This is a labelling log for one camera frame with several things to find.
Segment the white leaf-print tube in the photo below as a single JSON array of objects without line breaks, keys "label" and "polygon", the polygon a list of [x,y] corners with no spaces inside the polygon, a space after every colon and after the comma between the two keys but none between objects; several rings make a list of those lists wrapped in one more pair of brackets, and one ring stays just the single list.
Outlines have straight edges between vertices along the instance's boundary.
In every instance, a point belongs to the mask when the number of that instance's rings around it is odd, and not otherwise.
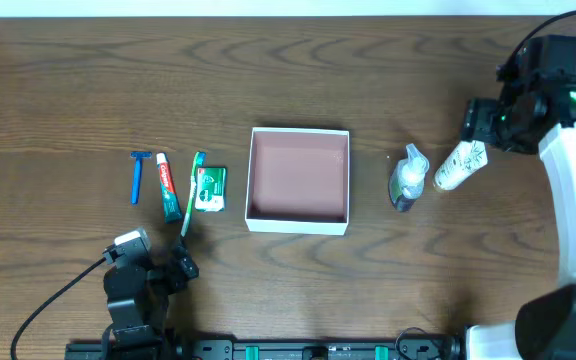
[{"label": "white leaf-print tube", "polygon": [[438,191],[454,190],[487,164],[488,157],[483,142],[461,141],[436,171],[434,186]]}]

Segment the blue disposable razor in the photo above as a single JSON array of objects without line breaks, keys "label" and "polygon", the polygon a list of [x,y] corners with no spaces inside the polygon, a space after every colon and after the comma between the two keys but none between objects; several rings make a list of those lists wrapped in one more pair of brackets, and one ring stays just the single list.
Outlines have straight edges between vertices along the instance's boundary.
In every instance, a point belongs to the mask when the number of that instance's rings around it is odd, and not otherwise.
[{"label": "blue disposable razor", "polygon": [[137,205],[140,196],[141,177],[143,171],[143,161],[152,157],[151,152],[133,151],[130,157],[134,160],[133,181],[131,188],[131,204]]}]

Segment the clear pump spray bottle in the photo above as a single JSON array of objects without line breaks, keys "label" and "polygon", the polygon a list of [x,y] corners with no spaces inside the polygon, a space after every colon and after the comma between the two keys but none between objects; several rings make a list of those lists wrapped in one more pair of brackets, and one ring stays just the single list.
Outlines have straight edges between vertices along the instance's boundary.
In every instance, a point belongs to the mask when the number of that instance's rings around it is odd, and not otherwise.
[{"label": "clear pump spray bottle", "polygon": [[389,197],[395,210],[408,212],[424,190],[429,170],[428,159],[414,144],[406,146],[407,157],[393,170],[389,183]]}]

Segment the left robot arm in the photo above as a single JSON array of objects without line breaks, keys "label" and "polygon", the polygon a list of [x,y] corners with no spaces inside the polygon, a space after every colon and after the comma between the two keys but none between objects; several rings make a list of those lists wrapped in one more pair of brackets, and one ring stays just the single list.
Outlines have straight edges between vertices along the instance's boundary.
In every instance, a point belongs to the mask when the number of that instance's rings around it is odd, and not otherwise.
[{"label": "left robot arm", "polygon": [[169,297],[199,276],[182,237],[176,239],[163,264],[154,263],[150,250],[149,237],[137,229],[118,236],[104,251],[112,265],[104,275],[104,291],[112,332],[121,350],[165,346]]}]

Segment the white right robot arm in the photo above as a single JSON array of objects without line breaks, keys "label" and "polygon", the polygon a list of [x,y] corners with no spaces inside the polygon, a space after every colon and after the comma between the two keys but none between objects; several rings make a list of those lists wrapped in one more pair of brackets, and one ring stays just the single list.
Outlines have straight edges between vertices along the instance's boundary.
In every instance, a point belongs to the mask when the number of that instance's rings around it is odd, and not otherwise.
[{"label": "white right robot arm", "polygon": [[544,164],[559,237],[558,287],[524,304],[512,321],[468,328],[465,356],[576,359],[576,38],[527,40],[497,77],[499,98],[469,101],[461,137]]}]

